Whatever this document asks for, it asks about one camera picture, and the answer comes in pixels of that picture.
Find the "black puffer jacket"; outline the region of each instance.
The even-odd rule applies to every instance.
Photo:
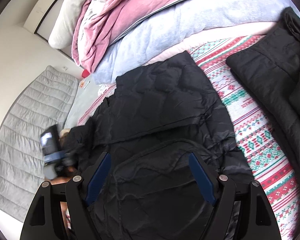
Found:
[[[266,112],[300,189],[300,18],[286,8],[270,33],[226,63]]]
[[[114,95],[84,127],[72,129],[65,144],[81,138],[93,146],[80,157],[79,169],[103,151],[112,158],[90,207],[103,239],[199,239],[211,206],[188,167],[191,152],[235,181],[253,179],[225,106],[187,52],[118,77]]]

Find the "pink blanket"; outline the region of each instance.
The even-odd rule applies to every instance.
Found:
[[[74,31],[73,59],[77,65],[94,72],[109,44],[127,28],[178,1],[181,0],[87,0]]]

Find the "screw head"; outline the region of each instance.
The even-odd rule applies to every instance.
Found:
[[[260,182],[257,180],[253,180],[252,185],[258,187],[260,185]]]
[[[43,182],[43,183],[41,184],[41,186],[42,186],[42,187],[47,187],[47,186],[49,186],[49,182],[45,181],[45,182]]]
[[[219,179],[222,180],[222,181],[227,181],[228,177],[226,175],[222,174],[222,175],[219,176]]]
[[[74,182],[78,182],[78,181],[80,181],[80,180],[81,180],[81,176],[79,176],[79,175],[73,177],[73,181],[74,181]]]

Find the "red object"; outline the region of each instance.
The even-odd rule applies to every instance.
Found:
[[[86,78],[87,76],[89,76],[90,75],[90,72],[88,71],[88,70],[84,70],[83,72],[82,72],[82,74],[81,74],[81,76],[83,77],[83,78]]]

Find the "striped blanket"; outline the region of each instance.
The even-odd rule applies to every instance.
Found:
[[[287,158],[271,135],[271,124],[257,103],[236,81],[226,65],[226,58],[258,42],[263,36],[230,38],[209,42],[188,52],[210,79],[226,106],[236,134],[254,177],[265,190],[277,218],[282,240],[293,238],[298,219],[299,190]],[[113,94],[115,84],[106,85],[104,93],[80,119],[86,122],[105,97]]]

